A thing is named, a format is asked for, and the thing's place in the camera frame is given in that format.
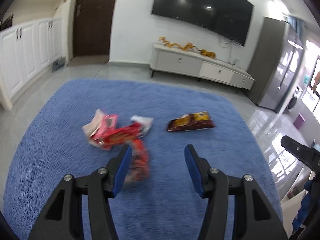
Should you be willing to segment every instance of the refrigerator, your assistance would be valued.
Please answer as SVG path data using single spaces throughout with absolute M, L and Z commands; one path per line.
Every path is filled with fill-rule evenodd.
M 247 96 L 256 105 L 278 113 L 302 56 L 302 42 L 292 26 L 285 21 L 265 17 L 247 71 L 255 79 Z

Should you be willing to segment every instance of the tv stand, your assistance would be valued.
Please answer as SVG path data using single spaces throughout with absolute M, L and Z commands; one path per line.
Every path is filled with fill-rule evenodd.
M 217 59 L 157 43 L 153 48 L 150 64 L 151 78 L 154 71 L 162 71 L 196 77 L 198 81 L 207 79 L 248 90 L 255 81 L 244 70 Z

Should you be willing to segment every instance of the doorframe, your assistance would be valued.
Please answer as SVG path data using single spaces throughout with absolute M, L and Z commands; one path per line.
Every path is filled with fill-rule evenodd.
M 76 1 L 77 0 L 69 0 L 68 6 L 68 15 L 67 15 L 67 54 L 66 54 L 66 62 L 70 62 L 73 59 L 73 28 L 74 28 L 74 18 L 76 11 Z

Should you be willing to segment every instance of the wall-mounted tv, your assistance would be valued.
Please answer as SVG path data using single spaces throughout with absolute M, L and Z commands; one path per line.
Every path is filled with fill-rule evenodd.
M 247 0 L 155 0 L 152 14 L 198 25 L 244 46 L 252 10 Z

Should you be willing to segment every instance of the brown door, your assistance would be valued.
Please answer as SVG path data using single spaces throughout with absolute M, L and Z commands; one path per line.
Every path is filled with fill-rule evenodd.
M 116 0 L 77 0 L 74 56 L 109 55 L 113 9 Z

